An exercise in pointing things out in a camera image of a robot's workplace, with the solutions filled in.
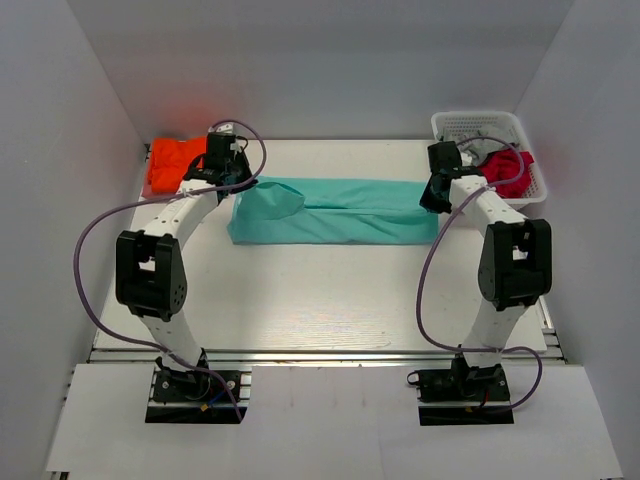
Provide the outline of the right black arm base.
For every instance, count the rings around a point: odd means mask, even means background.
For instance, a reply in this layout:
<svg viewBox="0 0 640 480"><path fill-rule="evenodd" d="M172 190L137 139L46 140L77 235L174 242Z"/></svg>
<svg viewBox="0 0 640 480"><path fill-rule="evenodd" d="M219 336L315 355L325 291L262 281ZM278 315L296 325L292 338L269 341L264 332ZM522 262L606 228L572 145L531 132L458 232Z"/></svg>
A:
<svg viewBox="0 0 640 480"><path fill-rule="evenodd" d="M410 372L417 391L419 424L435 426L510 425L511 395L501 364L471 367L458 354L446 369Z"/></svg>

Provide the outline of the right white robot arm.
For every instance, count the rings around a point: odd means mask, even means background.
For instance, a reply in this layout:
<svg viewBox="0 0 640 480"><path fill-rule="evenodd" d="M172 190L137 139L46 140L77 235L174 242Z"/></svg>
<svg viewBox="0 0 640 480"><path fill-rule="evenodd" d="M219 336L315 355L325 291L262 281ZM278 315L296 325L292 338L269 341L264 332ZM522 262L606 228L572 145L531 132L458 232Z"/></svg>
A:
<svg viewBox="0 0 640 480"><path fill-rule="evenodd" d="M431 176L420 206L449 216L431 246L427 270L446 230L463 214L482 235L477 271L482 295L476 319L466 339L452 350L465 365L451 374L453 390L472 399L488 385L519 319L552 286L552 232L545 220L531 220L511 207L498 189L517 182L525 172L522 154L513 149L518 170L506 180L490 182L482 171L463 163L454 141L427 148Z"/></svg>

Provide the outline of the teal t shirt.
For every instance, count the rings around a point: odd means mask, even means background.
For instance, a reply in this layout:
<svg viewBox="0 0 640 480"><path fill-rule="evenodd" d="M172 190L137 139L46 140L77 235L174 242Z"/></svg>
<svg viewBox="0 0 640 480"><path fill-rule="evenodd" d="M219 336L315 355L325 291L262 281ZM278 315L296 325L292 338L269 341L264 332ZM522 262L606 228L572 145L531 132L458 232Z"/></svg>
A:
<svg viewBox="0 0 640 480"><path fill-rule="evenodd" d="M410 181L265 177L236 196L228 234L236 245L427 245L438 216Z"/></svg>

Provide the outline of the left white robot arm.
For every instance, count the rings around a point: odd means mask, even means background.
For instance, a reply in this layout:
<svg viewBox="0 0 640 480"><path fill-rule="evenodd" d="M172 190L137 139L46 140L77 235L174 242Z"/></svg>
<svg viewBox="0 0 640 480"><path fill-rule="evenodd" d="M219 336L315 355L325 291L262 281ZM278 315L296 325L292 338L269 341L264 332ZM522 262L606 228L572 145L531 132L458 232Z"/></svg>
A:
<svg viewBox="0 0 640 480"><path fill-rule="evenodd" d="M183 306L187 277L182 247L197 226L230 193L250 185L252 175L235 126L211 128L205 151L196 156L171 200L143 229L123 231L116 241L115 295L165 348L160 365L179 371L177 387L188 398L199 399L211 387L203 350L187 324Z"/></svg>

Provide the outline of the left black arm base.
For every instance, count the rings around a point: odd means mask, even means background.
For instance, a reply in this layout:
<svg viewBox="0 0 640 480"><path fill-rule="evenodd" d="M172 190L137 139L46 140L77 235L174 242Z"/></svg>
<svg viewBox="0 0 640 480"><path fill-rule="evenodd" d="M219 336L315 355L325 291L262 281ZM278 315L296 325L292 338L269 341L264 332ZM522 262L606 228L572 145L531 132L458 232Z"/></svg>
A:
<svg viewBox="0 0 640 480"><path fill-rule="evenodd" d="M243 373L209 374L175 371L156 359L145 413L147 424L238 425L244 419L248 395L242 393Z"/></svg>

